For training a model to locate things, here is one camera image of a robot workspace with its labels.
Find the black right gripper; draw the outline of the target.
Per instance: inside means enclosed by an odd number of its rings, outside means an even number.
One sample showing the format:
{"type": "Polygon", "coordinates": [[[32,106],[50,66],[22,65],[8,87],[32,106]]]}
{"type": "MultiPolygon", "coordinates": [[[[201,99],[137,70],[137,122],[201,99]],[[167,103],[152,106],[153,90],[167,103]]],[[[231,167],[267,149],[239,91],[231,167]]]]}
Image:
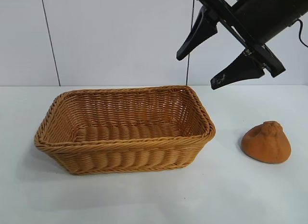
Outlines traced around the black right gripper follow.
{"type": "Polygon", "coordinates": [[[267,69],[272,77],[285,67],[266,43],[302,16],[302,0],[198,0],[204,6],[176,54],[181,61],[197,46],[217,34],[218,19],[245,50],[210,81],[213,90],[249,79],[259,79],[267,69]]]}

